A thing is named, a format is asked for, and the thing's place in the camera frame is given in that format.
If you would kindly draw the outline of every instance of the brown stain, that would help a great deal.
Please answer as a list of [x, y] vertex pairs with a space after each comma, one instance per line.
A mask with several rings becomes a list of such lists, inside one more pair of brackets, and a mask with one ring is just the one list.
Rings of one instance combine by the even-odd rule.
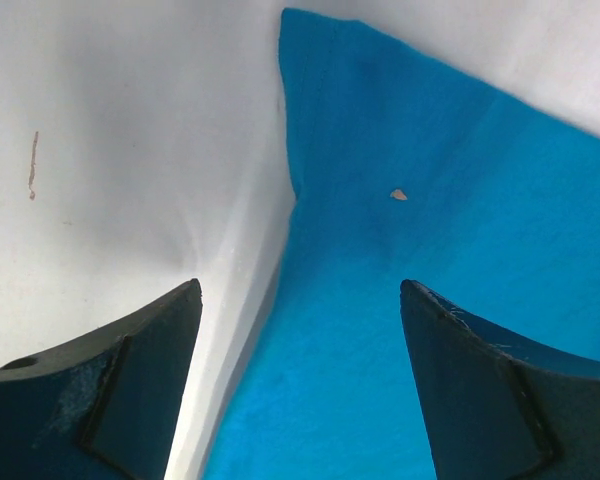
[[393, 192], [391, 192], [390, 197], [395, 198], [396, 200], [400, 200], [401, 202], [407, 200], [407, 196], [399, 188], [396, 188]]
[[31, 168], [29, 169], [29, 200], [36, 199], [36, 192], [33, 190], [33, 181], [36, 178], [36, 148], [38, 147], [38, 132], [33, 136], [33, 147], [31, 148]]

